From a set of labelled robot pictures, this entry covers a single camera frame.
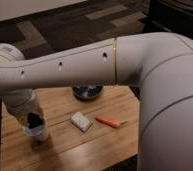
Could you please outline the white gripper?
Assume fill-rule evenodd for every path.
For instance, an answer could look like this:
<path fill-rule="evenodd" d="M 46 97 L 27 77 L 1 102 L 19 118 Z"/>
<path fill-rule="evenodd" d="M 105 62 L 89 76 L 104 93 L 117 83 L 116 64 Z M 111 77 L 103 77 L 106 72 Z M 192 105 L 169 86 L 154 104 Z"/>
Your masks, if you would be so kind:
<path fill-rule="evenodd" d="M 40 107 L 37 94 L 32 89 L 12 91 L 3 96 L 6 110 L 23 126 L 28 126 L 28 114 L 33 113 L 40 119 L 43 110 Z"/>

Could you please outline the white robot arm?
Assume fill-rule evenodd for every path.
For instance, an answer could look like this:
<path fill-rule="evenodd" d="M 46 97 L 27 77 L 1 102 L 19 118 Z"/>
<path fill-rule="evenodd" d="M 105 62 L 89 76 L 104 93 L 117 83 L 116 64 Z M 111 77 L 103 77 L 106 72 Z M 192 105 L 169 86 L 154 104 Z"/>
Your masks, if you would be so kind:
<path fill-rule="evenodd" d="M 136 34 L 29 60 L 0 43 L 0 95 L 87 85 L 140 89 L 138 171 L 193 171 L 193 39 Z"/>

